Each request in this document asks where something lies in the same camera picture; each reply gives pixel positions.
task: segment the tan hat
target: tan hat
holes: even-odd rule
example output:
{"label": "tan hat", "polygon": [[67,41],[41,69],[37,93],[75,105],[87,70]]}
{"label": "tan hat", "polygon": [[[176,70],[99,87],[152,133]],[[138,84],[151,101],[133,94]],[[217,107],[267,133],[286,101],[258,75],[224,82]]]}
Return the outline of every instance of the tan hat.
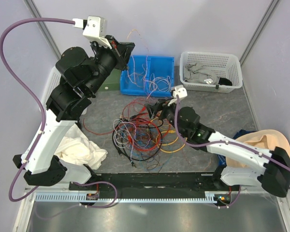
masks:
{"label": "tan hat", "polygon": [[[276,146],[283,148],[290,157],[290,144],[287,138],[276,130],[261,130],[254,133],[245,134],[236,139],[236,141],[259,147],[274,150]],[[226,157],[227,166],[234,168],[248,167],[245,164]]]}

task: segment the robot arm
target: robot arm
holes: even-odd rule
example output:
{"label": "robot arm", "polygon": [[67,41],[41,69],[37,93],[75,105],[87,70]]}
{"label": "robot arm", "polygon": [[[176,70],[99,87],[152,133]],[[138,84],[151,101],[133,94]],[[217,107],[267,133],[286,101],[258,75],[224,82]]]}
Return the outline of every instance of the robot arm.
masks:
{"label": "robot arm", "polygon": [[[134,43],[120,43],[105,35],[105,20],[90,16],[73,19],[82,28],[95,53],[88,57],[80,47],[67,49],[56,63],[63,81],[52,91],[46,102],[44,131],[37,131],[27,151],[13,158],[18,168],[27,163],[24,179],[29,185],[52,186],[59,181],[87,182],[93,171],[89,166],[66,163],[54,156],[55,150],[69,128],[91,104],[95,94],[113,69],[126,70]],[[43,133],[29,160],[26,156],[38,134]]]}
{"label": "robot arm", "polygon": [[[183,86],[176,86],[172,92],[173,99],[159,100],[154,105],[147,105],[150,117],[161,111],[159,119],[167,119],[175,127],[175,111],[177,96],[184,99],[187,91]],[[213,178],[229,186],[249,185],[262,186],[267,192],[285,197],[290,186],[290,172],[264,158],[261,154],[271,157],[290,167],[290,158],[286,151],[276,147],[274,151],[261,149],[238,142],[209,128],[200,122],[200,116],[191,107],[183,107],[178,112],[177,128],[182,137],[194,149],[224,155],[249,166],[249,168],[232,168],[220,166]]]}

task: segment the white wall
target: white wall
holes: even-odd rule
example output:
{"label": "white wall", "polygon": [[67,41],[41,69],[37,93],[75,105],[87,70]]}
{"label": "white wall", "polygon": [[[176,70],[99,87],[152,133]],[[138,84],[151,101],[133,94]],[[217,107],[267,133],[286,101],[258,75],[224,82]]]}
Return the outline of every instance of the white wall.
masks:
{"label": "white wall", "polygon": [[[126,41],[138,29],[151,55],[174,56],[184,51],[232,53],[241,57],[271,0],[34,0],[44,17],[107,19],[107,33]],[[81,46],[92,56],[86,38],[77,29],[48,28],[61,52]],[[137,34],[134,54],[147,54]]]}
{"label": "white wall", "polygon": [[278,5],[242,70],[259,128],[290,142],[290,0]]}
{"label": "white wall", "polygon": [[[15,21],[31,17],[22,0],[0,0],[0,35]],[[42,96],[46,78],[56,59],[36,24],[12,31],[4,44],[7,60],[16,74],[37,96]],[[12,231],[19,203],[12,203],[8,190],[17,169],[15,154],[31,142],[41,116],[37,104],[6,71],[0,60],[0,232]],[[22,196],[24,181],[16,184],[14,197]]]}

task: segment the black wire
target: black wire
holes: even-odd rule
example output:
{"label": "black wire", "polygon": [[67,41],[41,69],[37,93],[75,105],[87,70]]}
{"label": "black wire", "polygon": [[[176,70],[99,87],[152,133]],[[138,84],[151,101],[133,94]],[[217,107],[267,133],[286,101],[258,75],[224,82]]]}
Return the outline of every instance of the black wire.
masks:
{"label": "black wire", "polygon": [[[132,120],[131,120],[131,122],[132,121],[134,121],[134,120],[145,120],[145,121],[147,121],[146,119],[144,119],[144,118],[139,118],[139,117],[137,117],[137,118],[133,118]],[[159,127],[162,127],[163,126],[163,120],[160,120],[160,119],[158,119],[158,121],[161,121],[162,123],[161,123],[161,125],[159,125],[159,126],[157,126],[157,127],[150,127],[149,125],[147,125],[147,126],[139,126],[139,127],[142,127],[142,128],[151,128],[151,129],[155,129],[155,128],[159,128]]]}
{"label": "black wire", "polygon": [[116,148],[116,150],[117,150],[117,152],[119,153],[119,154],[122,154],[122,155],[124,155],[125,157],[127,157],[128,158],[128,160],[132,163],[132,165],[134,164],[133,163],[133,161],[148,161],[149,159],[151,159],[151,158],[153,158],[159,151],[160,151],[160,148],[161,148],[161,146],[162,146],[162,143],[163,143],[163,140],[162,140],[162,133],[161,133],[161,131],[158,129],[158,132],[159,132],[159,134],[160,134],[160,137],[161,137],[161,139],[160,139],[160,144],[159,144],[159,147],[158,147],[158,149],[156,150],[156,152],[153,154],[153,156],[150,156],[150,157],[148,157],[147,159],[135,159],[135,158],[130,158],[130,156],[127,154],[127,152],[126,152],[126,150],[125,150],[125,148],[124,147],[118,147],[117,145],[119,145],[117,142],[116,142],[116,139],[117,139],[117,136],[118,136],[118,134],[116,134],[116,139],[114,139],[114,135],[115,135],[115,132],[117,132],[118,131],[118,129],[119,129],[119,123],[117,124],[117,126],[115,127],[116,129],[113,131],[113,134],[112,134],[112,141],[113,141],[113,145],[114,145],[114,147]]}

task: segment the white plastic basket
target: white plastic basket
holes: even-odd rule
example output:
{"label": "white plastic basket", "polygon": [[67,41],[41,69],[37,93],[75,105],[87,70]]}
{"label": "white plastic basket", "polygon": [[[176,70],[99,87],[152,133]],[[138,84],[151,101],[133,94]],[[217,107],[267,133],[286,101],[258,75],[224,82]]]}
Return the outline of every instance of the white plastic basket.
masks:
{"label": "white plastic basket", "polygon": [[[208,85],[190,83],[184,81],[184,68],[186,64],[201,62],[204,66],[211,69],[218,77],[229,79],[233,86]],[[188,90],[209,91],[218,93],[230,93],[243,85],[243,77],[240,62],[235,55],[210,52],[183,52],[180,56],[179,65],[180,81]]]}

